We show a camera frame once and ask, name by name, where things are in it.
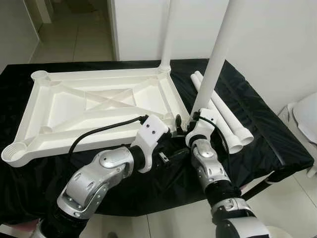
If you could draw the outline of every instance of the white plastic tube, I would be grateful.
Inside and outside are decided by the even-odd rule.
[[[169,3],[162,59],[158,67],[162,71],[170,71],[170,58],[171,58],[171,51],[172,51],[173,30],[175,25],[175,11],[176,11],[176,6],[178,4],[178,1],[179,0],[170,0],[170,3]]]
[[[203,80],[203,75],[199,71],[196,71],[195,75],[200,82]],[[248,129],[243,127],[240,121],[236,118],[236,116],[228,108],[226,103],[224,103],[224,101],[215,91],[211,95],[211,100],[214,102],[215,106],[220,111],[221,115],[223,116],[233,133],[239,137],[242,145],[250,144],[254,139],[253,135]]]
[[[197,94],[191,117],[200,108],[205,108],[217,83],[220,71],[228,53],[231,35],[241,8],[241,0],[229,0],[223,21],[214,44],[202,86]]]
[[[197,77],[197,75],[192,74],[190,75],[190,78],[192,79],[192,82],[196,88],[197,91],[199,91],[200,88],[200,81]],[[208,108],[209,109],[213,109],[216,110],[219,114],[218,120],[216,122],[216,125],[218,126],[218,128],[221,130],[227,144],[229,147],[229,153],[230,154],[235,154],[237,152],[239,152],[240,150],[242,150],[243,145],[241,144],[241,141],[239,140],[239,138],[234,135],[231,131],[231,129],[229,128],[228,124],[225,122],[225,120],[223,119],[222,115],[220,114],[220,112],[218,111],[217,107],[213,104],[213,102],[211,100],[209,100],[208,102]]]

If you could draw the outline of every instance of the robotic arm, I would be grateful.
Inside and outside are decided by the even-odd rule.
[[[217,120],[213,110],[201,109],[199,117]],[[191,162],[211,206],[217,238],[268,238],[269,233],[253,214],[241,192],[234,187],[217,153],[211,147],[212,124],[198,119],[191,123],[186,145],[191,148]],[[31,238],[78,238],[107,191],[129,177],[134,170],[148,172],[152,153],[169,135],[169,128],[156,116],[149,116],[139,129],[130,148],[101,151],[93,161],[70,179],[55,204]]]

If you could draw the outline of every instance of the black cloth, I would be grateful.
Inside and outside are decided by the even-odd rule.
[[[197,94],[190,74],[195,70],[204,73],[207,62],[206,59],[171,61],[171,77],[189,112]],[[0,75],[0,150],[14,140],[32,90],[32,72],[147,68],[158,65],[159,61],[8,65]],[[228,62],[223,66],[216,91],[255,137],[242,151],[231,155],[230,177],[237,186],[272,171],[275,171],[271,175],[272,179],[279,181],[313,164],[314,160],[305,148]],[[224,161],[227,169],[219,136],[215,134],[212,138],[219,159]],[[111,189],[97,212],[138,216],[205,199],[183,140],[170,140],[163,148],[171,161],[169,166],[162,166],[155,159],[155,166],[149,173],[134,173]],[[34,159],[20,168],[10,167],[1,160],[0,223],[16,224],[44,217],[72,174],[91,162],[101,150],[74,153],[71,161],[67,160],[66,155]]]

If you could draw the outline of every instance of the black cable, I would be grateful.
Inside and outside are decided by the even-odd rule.
[[[94,134],[94,133],[97,133],[97,132],[101,132],[101,131],[104,131],[104,130],[108,130],[108,129],[112,129],[112,128],[115,128],[115,127],[118,127],[118,126],[122,126],[122,125],[127,125],[127,124],[130,124],[130,123],[133,123],[135,121],[140,121],[141,123],[143,123],[146,119],[147,119],[148,116],[143,116],[143,117],[137,117],[137,118],[134,118],[134,119],[131,119],[131,120],[127,120],[127,121],[123,121],[123,122],[119,122],[119,123],[116,123],[116,124],[112,124],[112,125],[107,125],[107,126],[104,126],[104,127],[101,127],[101,128],[97,128],[97,129],[94,129],[94,130],[91,130],[91,131],[88,131],[84,134],[82,134],[81,136],[79,136],[75,141],[74,143],[71,145],[71,147],[69,148],[69,151],[68,151],[68,159],[71,158],[71,155],[76,147],[76,145],[79,143],[79,141],[81,141],[83,138],[85,138],[86,136],[89,136],[91,134]]]
[[[201,117],[201,116],[198,116],[197,118],[201,119],[201,120],[204,120],[208,123],[210,123],[211,125],[213,125],[213,127],[217,130],[218,134],[220,135],[223,143],[224,143],[224,147],[225,147],[225,150],[227,152],[227,167],[228,167],[228,176],[230,177],[231,175],[231,168],[230,168],[230,153],[229,153],[229,147],[228,147],[228,144],[227,144],[227,141],[226,139],[224,138],[224,135],[222,134],[221,130],[218,128],[218,126],[216,126],[215,123],[213,123],[211,120],[208,120],[204,117]]]

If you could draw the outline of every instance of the black tablecloth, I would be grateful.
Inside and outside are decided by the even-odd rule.
[[[190,74],[195,70],[204,73],[207,62],[206,59],[171,61],[171,77],[189,112],[197,93]],[[0,75],[0,150],[14,140],[32,90],[32,72],[146,68],[158,65],[159,61],[8,65]],[[216,91],[255,137],[242,151],[231,155],[230,177],[237,186],[272,171],[275,172],[270,176],[271,180],[279,181],[313,164],[314,160],[305,148],[228,62],[223,66]],[[213,144],[222,159],[224,149],[217,135],[214,136]],[[134,173],[124,179],[108,192],[97,212],[138,216],[204,199],[196,173],[190,165],[188,150],[182,150],[185,147],[183,141],[170,141],[166,147],[170,151],[179,150],[176,155],[169,155],[171,166],[159,166],[147,174]],[[16,224],[43,217],[71,175],[89,163],[100,150],[75,153],[70,162],[66,155],[34,159],[21,168],[12,168],[1,161],[0,223]]]

